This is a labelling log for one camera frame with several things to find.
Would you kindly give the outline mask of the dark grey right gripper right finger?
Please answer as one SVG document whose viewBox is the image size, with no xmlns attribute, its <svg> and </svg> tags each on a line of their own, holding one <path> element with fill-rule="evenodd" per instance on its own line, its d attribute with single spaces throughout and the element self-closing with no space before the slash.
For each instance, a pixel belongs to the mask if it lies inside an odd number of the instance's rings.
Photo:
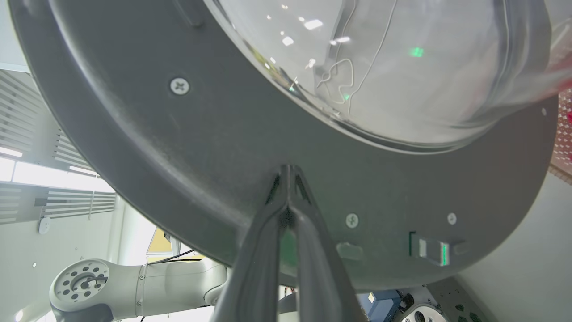
<svg viewBox="0 0 572 322">
<path fill-rule="evenodd" d="M 288 167 L 288 210 L 298 255 L 298 310 L 302 322 L 361 322 L 349 275 L 302 169 Z"/>
</svg>

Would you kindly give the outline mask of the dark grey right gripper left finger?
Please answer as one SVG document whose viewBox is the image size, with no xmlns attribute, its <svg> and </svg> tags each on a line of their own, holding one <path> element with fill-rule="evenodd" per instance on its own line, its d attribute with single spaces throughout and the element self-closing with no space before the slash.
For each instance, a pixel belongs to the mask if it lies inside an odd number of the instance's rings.
<svg viewBox="0 0 572 322">
<path fill-rule="evenodd" d="M 288 167 L 282 165 L 256 212 L 213 314 L 214 322 L 275 322 Z"/>
</svg>

